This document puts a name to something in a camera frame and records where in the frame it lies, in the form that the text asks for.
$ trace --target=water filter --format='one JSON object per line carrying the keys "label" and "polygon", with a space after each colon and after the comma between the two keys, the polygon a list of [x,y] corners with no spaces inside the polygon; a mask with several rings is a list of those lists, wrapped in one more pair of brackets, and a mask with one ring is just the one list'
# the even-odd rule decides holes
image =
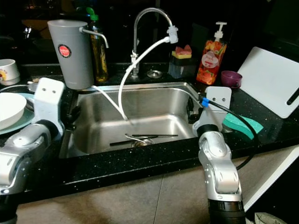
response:
{"label": "water filter", "polygon": [[50,34],[64,76],[65,84],[73,90],[93,85],[93,66],[87,23],[74,20],[48,21]]}

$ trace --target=small purple bowl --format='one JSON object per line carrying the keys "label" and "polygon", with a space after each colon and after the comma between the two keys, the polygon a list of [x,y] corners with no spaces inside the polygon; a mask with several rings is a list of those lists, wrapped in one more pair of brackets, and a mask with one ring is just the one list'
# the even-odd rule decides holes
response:
{"label": "small purple bowl", "polygon": [[235,71],[223,71],[221,73],[222,85],[230,88],[239,88],[241,86],[242,76]]}

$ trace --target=stainless steel sink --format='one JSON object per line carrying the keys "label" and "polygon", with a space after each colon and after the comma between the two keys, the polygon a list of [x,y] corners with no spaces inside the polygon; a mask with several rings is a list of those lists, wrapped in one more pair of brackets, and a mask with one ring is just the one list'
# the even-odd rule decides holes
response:
{"label": "stainless steel sink", "polygon": [[[103,86],[103,90],[117,102],[119,86]],[[192,125],[188,124],[187,103],[191,99],[194,111],[198,93],[187,83],[125,85],[122,104],[129,122],[98,92],[78,96],[81,114],[75,121],[68,150],[61,157],[95,154],[132,147],[132,143],[111,146],[111,143],[128,141],[125,134],[171,134],[176,137],[154,138],[152,142],[193,138]]]}

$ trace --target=soap dispenser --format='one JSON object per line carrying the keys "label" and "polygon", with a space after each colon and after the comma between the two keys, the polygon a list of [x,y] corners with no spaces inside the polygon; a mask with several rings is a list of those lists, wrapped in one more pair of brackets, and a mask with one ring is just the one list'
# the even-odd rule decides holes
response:
{"label": "soap dispenser", "polygon": [[[94,13],[94,10],[90,7],[86,8],[87,13],[90,14],[91,22],[88,25],[89,30],[103,33],[102,28],[99,25],[99,16]],[[95,83],[99,84],[108,79],[108,71],[106,64],[105,45],[102,37],[96,35],[90,35],[92,56],[93,56],[93,72]]]}
{"label": "soap dispenser", "polygon": [[202,58],[200,60],[199,70],[196,76],[196,81],[212,85],[217,77],[223,55],[226,50],[226,43],[222,41],[222,28],[226,22],[217,22],[219,30],[215,32],[215,40],[208,40],[203,50]]}

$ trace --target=green sponge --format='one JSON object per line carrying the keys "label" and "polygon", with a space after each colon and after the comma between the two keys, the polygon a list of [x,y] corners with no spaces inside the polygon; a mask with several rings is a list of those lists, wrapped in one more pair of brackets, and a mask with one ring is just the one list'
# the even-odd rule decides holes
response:
{"label": "green sponge", "polygon": [[[263,129],[263,126],[255,120],[246,117],[243,118],[253,127],[256,133],[259,133]],[[223,124],[231,129],[242,132],[245,135],[247,135],[250,139],[253,139],[253,134],[251,133],[250,129],[231,113],[228,113],[226,115]]]}

